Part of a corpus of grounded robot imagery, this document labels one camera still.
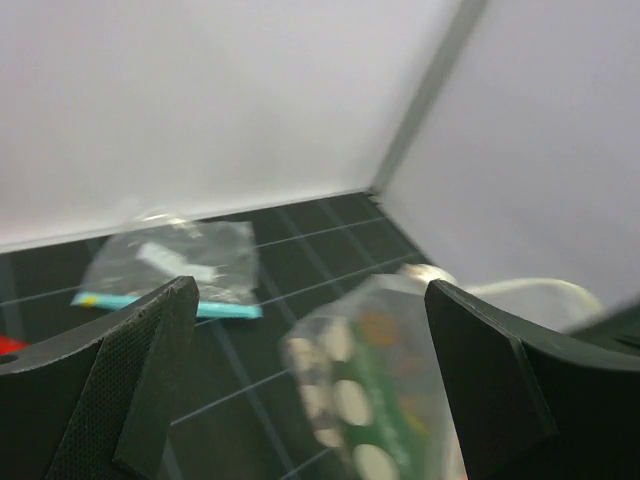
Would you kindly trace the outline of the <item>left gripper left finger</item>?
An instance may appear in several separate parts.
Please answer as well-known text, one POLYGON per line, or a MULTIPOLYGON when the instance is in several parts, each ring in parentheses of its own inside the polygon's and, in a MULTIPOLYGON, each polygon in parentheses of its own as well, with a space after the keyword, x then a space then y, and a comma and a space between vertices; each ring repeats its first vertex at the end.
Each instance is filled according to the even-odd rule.
POLYGON ((1 358, 4 479, 155 479, 199 302, 177 277, 1 358))

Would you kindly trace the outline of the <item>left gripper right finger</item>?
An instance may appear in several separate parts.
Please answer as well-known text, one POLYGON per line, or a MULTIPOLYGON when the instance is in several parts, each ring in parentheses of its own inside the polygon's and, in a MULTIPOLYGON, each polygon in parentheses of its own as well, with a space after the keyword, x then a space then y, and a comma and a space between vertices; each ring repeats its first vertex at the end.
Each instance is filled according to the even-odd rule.
POLYGON ((638 478, 638 355, 549 330, 443 280, 424 301, 469 478, 638 478))

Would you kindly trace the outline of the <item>white-spotted clear zip bag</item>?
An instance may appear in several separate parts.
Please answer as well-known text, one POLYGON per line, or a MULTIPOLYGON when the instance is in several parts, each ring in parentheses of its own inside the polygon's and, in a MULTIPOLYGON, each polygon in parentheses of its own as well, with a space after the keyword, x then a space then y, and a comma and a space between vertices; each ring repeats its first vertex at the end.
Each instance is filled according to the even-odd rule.
POLYGON ((371 275, 282 340, 314 436, 357 479, 467 476, 424 305, 449 277, 426 264, 371 275))

